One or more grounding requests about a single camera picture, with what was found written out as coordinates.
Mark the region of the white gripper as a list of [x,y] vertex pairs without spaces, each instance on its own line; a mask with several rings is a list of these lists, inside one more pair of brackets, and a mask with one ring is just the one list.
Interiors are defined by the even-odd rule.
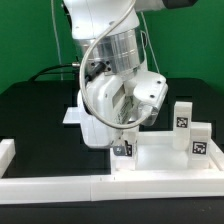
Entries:
[[123,80],[104,74],[93,80],[89,76],[81,78],[77,105],[84,143],[90,148],[112,147],[115,156],[127,156],[124,130],[112,128],[98,119],[101,117],[116,125],[129,122],[135,100],[125,90]]

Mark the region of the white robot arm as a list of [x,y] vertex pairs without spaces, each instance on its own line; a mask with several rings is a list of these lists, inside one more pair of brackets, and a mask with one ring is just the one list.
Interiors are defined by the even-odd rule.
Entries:
[[133,156],[141,124],[155,122],[168,86],[147,68],[139,12],[197,0],[64,0],[81,67],[77,105],[84,142]]

